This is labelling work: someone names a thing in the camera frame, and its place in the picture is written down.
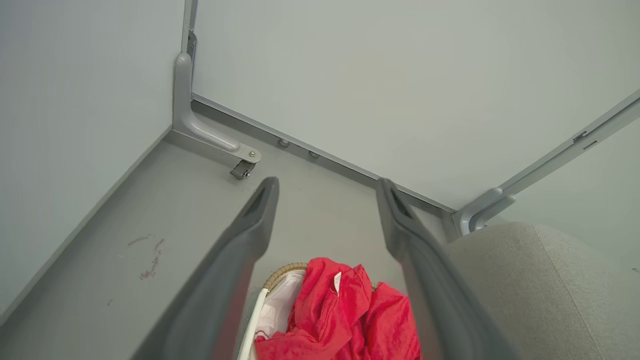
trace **beige fabric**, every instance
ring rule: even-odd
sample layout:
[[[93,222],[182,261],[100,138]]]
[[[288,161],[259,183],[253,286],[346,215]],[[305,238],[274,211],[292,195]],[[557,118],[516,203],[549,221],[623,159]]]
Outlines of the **beige fabric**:
[[[449,254],[524,359],[640,359],[640,275],[580,240],[510,223]]]

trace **fabric seam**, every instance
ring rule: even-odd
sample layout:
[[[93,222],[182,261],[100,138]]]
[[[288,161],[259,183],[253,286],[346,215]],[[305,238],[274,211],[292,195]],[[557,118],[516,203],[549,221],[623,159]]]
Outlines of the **fabric seam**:
[[[556,275],[558,276],[558,279],[560,279],[560,282],[562,283],[562,286],[566,290],[566,293],[569,294],[569,299],[571,299],[573,307],[575,308],[576,312],[578,312],[578,316],[580,317],[580,321],[582,322],[582,325],[584,326],[584,328],[587,330],[587,334],[589,334],[589,339],[591,340],[591,343],[593,344],[593,347],[596,348],[596,352],[598,354],[598,357],[600,358],[600,360],[602,360],[602,354],[600,353],[600,349],[598,348],[598,344],[596,344],[595,340],[593,339],[593,335],[591,334],[591,331],[589,330],[589,327],[587,326],[587,323],[584,321],[584,319],[582,317],[582,313],[580,312],[580,309],[578,309],[578,306],[575,304],[575,300],[573,299],[573,296],[571,295],[571,292],[566,287],[566,284],[564,283],[563,278],[560,276],[560,273],[558,272],[558,269],[556,268],[556,264],[554,264],[554,262],[551,260],[551,257],[549,256],[549,253],[547,252],[547,249],[545,248],[545,245],[540,240],[540,236],[538,234],[538,228],[535,225],[533,226],[533,233],[536,235],[536,239],[538,239],[538,243],[542,247],[542,250],[545,251],[545,255],[547,255],[547,259],[551,263],[551,266],[554,267],[554,271],[556,272]]]

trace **white clothing tag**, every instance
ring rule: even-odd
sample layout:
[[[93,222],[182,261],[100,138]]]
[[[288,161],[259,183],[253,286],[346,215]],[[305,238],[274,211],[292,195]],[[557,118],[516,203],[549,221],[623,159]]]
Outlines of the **white clothing tag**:
[[[342,272],[335,274],[333,277],[333,287],[335,288],[335,293],[340,296],[340,278],[342,278]]]

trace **red fabric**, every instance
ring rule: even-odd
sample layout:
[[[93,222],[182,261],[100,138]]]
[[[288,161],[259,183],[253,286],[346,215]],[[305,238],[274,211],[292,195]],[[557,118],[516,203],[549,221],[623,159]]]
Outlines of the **red fabric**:
[[[342,272],[340,294],[333,277]],[[362,265],[330,259],[309,262],[286,333],[255,341],[259,360],[420,359],[409,299],[371,280]]]

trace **gray floor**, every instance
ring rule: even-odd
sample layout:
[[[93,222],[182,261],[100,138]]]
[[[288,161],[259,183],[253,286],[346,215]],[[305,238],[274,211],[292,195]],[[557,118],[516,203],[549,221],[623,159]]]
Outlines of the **gray floor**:
[[[127,359],[267,176],[280,178],[280,201],[252,289],[284,264],[326,256],[361,263],[373,281],[406,290],[384,248],[371,187],[216,126],[262,151],[251,177],[238,181],[228,173],[233,157],[171,132],[0,329],[0,358]],[[421,208],[427,211],[416,209],[420,219],[445,242],[449,217]]]

